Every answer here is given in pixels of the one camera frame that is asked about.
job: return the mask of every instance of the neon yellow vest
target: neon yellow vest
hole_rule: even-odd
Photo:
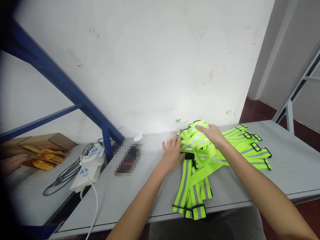
[[[206,217],[203,200],[212,198],[208,176],[229,164],[206,135],[195,128],[195,125],[209,128],[205,121],[200,120],[177,133],[181,134],[180,151],[186,152],[187,155],[183,160],[181,183],[172,206],[174,212],[184,214],[185,218],[198,220]],[[242,124],[222,134],[254,167],[271,170],[266,158],[272,155],[267,148],[261,149],[257,145],[257,142],[262,141],[257,134],[248,132],[247,127]]]

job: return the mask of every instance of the white table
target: white table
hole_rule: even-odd
[[[57,176],[82,154],[84,145],[75,146],[68,152],[68,157],[54,169],[42,171],[22,166],[9,178],[12,185],[14,207],[24,226],[43,226],[73,195],[69,190],[73,180],[50,196],[43,196],[42,192],[52,184]]]
[[[320,195],[320,153],[292,135],[272,120],[245,124],[252,133],[262,139],[260,147],[267,147],[273,157],[269,159],[272,171],[262,170],[290,199],[303,199]],[[221,127],[221,131],[233,126]],[[115,176],[114,170],[133,143],[124,142],[122,149],[113,157],[95,183],[99,197],[99,215],[93,232],[115,226],[133,198],[151,174],[162,156],[161,151],[141,154],[139,164],[129,176]],[[178,167],[164,180],[148,222],[183,217],[172,212],[180,184],[181,169]],[[230,167],[223,166],[209,176],[213,198],[204,201],[207,213],[252,205]],[[92,189],[85,195],[70,217],[51,238],[58,239],[88,233],[95,213],[95,195]]]

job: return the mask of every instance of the person's leg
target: person's leg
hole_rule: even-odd
[[[266,240],[256,206],[224,211],[213,218],[210,225],[215,232],[211,232],[209,239]]]
[[[168,221],[150,223],[150,240],[188,240],[204,239],[202,235],[202,226],[200,221],[179,218]]]

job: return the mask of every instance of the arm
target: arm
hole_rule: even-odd
[[[154,168],[147,182],[124,212],[116,226],[108,235],[107,240],[139,239],[144,225],[153,208],[159,189],[168,173],[177,167],[185,154],[180,154],[181,136],[162,142],[163,156]]]
[[[280,239],[318,239],[288,197],[252,166],[221,134],[217,126],[196,126],[222,153],[244,189]]]

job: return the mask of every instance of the floor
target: floor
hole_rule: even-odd
[[[276,113],[276,110],[260,101],[252,101],[249,98],[246,99],[242,114],[240,117],[239,123],[248,123],[248,122],[257,122],[263,120],[271,120]],[[286,119],[283,118],[280,122],[280,125],[284,128],[287,127]],[[294,131],[295,136],[300,138],[302,141],[307,143],[309,146],[320,152],[320,134],[311,130],[310,128],[294,121]],[[312,230],[316,233],[318,238],[320,238],[320,199],[302,203],[296,205],[297,209],[307,221]],[[262,217],[263,229],[266,235],[267,240],[277,240],[277,236]],[[110,231],[93,233],[90,235],[90,240],[103,240],[105,239]],[[147,240],[149,233],[149,226],[146,225],[141,236],[140,240]],[[77,240],[83,240],[86,236],[78,236]]]

